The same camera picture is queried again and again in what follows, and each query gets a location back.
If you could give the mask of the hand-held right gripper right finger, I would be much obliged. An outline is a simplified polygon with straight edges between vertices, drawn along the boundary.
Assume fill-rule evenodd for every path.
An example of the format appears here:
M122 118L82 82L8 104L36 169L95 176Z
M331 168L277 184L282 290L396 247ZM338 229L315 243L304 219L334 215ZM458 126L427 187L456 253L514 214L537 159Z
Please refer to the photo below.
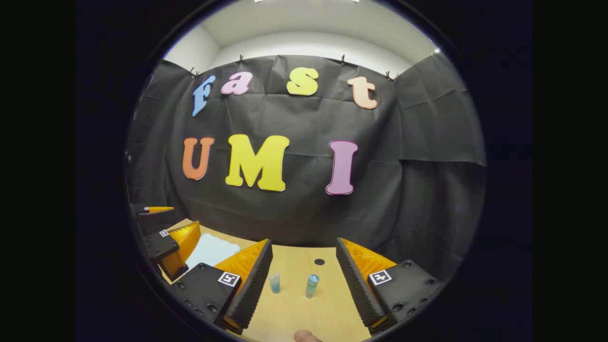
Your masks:
M337 238L336 257L371 335L409 321L443 287L413 260L393 262L344 238Z

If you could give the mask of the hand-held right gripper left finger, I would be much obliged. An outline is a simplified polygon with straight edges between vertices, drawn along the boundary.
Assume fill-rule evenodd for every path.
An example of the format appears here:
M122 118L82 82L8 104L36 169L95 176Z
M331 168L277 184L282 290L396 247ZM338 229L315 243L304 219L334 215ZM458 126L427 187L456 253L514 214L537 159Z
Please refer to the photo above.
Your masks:
M256 311L272 258L272 242L264 239L216 266L199 263L173 283L173 296L198 320L241 335Z

